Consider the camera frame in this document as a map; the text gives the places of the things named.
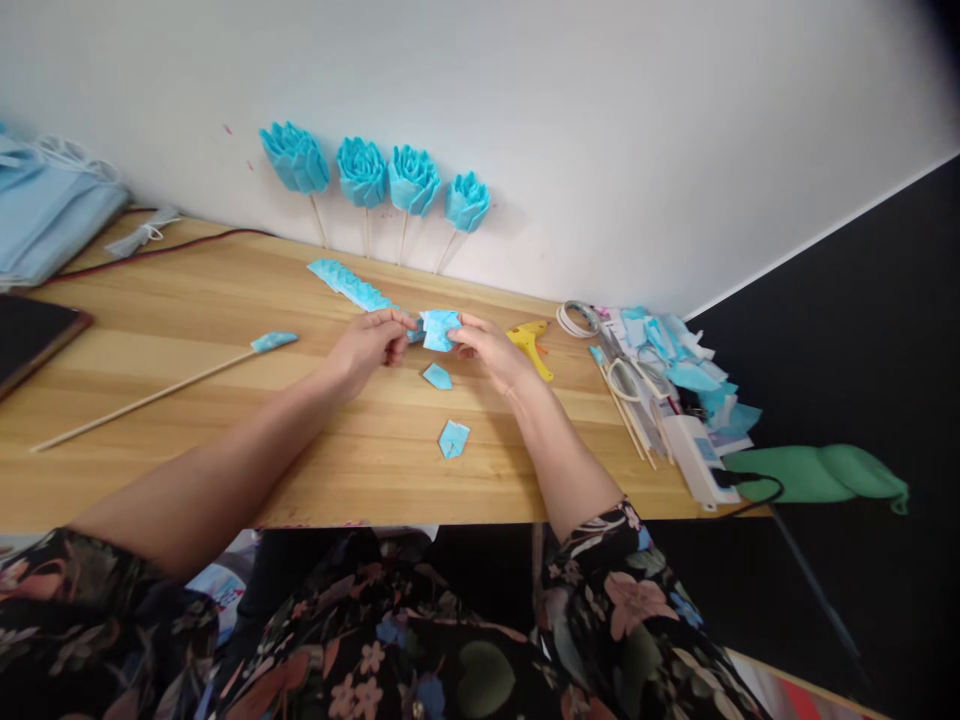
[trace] pile of blue paper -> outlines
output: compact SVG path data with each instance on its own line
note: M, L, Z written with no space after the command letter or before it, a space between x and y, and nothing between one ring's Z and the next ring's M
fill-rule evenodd
M703 331L694 335L676 315L654 315L637 305L620 311L627 344L641 361L663 370L677 387L697 393L710 430L745 435L760 419L760 410L737 402L738 386L714 362L714 351L702 347Z
M42 284L126 205L118 173L82 148L32 145L0 123L0 290Z

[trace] paper rose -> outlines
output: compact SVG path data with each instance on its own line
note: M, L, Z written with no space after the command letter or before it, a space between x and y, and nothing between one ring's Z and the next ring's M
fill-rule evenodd
M287 190L309 195L327 189L330 168L313 135L289 122L274 123L270 132L261 128L260 139Z
M487 211L490 210L490 193L487 186L477 182L477 176L471 172L466 177L457 175L447 186L447 206L445 214L460 232L474 232Z
M390 163L390 201L398 210L421 217L430 212L440 189L440 174L426 150L394 146Z
M387 197L387 164L373 143L343 139L337 152L340 188L354 207L375 208Z

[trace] wooden table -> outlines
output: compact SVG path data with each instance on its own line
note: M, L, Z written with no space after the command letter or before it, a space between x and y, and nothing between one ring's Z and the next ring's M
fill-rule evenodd
M99 248L147 214L121 217L69 270L107 260ZM229 228L183 220L149 250ZM551 318L556 304L417 270L242 233L143 258L29 293L82 308L95 324L0 403L0 532L45 531L155 465L208 440L273 391L316 367L359 311L306 269L341 260L402 308L457 309L504 328ZM300 341L254 358L39 454L28 448L228 360L269 331ZM554 391L587 446L648 518L701 514L676 468L641 461L588 351L556 324L541 338ZM420 373L433 361L454 389ZM448 419L471 428L443 459ZM410 349L299 458L260 522L269 526L545 519L533 465L507 405L476 361Z

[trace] green bag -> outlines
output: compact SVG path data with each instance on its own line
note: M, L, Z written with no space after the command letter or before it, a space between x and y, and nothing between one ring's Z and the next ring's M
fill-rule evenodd
M907 484L873 455L853 445L744 450L724 456L723 464L734 472L777 478L784 488L777 502L842 502L858 496L892 498L890 509L898 515L907 514ZM756 502L773 495L777 485L770 480L757 480L742 483L737 490Z

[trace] folded paper piece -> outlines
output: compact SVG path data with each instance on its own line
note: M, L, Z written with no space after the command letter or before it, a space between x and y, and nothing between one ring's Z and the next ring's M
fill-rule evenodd
M641 305L624 308L620 319L626 344L641 360L662 369L674 385L698 394L711 431L741 436L756 425L761 411L737 402L737 386L713 362L714 351L700 345L702 330L694 334L676 315L654 315Z
M450 373L436 363L431 363L430 367L423 371L423 379L437 390L453 390L453 380L450 379Z
M367 312L394 308L400 310L389 299L380 294L370 283L366 283L350 272L339 260L317 260L307 265L307 269L323 280L336 293L340 293L350 302ZM423 330L407 331L410 342L417 342L424 336Z
M394 147L389 172L394 207L421 217L429 213L440 189L440 174L427 151L417 152L409 145L403 150Z
M322 193L330 183L330 168L313 135L291 123L261 129L263 149L284 187L304 195Z
M296 335L293 333L267 333L262 337L258 337L252 343L250 347L256 350L258 353L270 352L271 350L276 350L281 345L287 345L292 342L299 340Z
M440 433L440 451L447 460L453 460L463 454L463 446L470 437L470 428L453 420L447 420L447 426Z
M340 189L354 207L375 208L387 197L387 164L377 146L344 138L337 152Z
M470 172L466 177L457 175L447 186L447 203L444 214L460 232L474 232L490 210L490 193L486 185L477 182Z
M126 258L133 255L143 245L151 240L163 240L163 233L160 228L176 222L180 219L180 213L170 205L165 205L155 212L149 220L138 227L125 238L120 238L116 242L107 245L104 250L115 258Z
M447 333L463 327L460 324L460 315L455 310L425 310L420 313L423 318L423 330L427 336L423 339L423 346L427 350L450 352L456 344L447 337Z

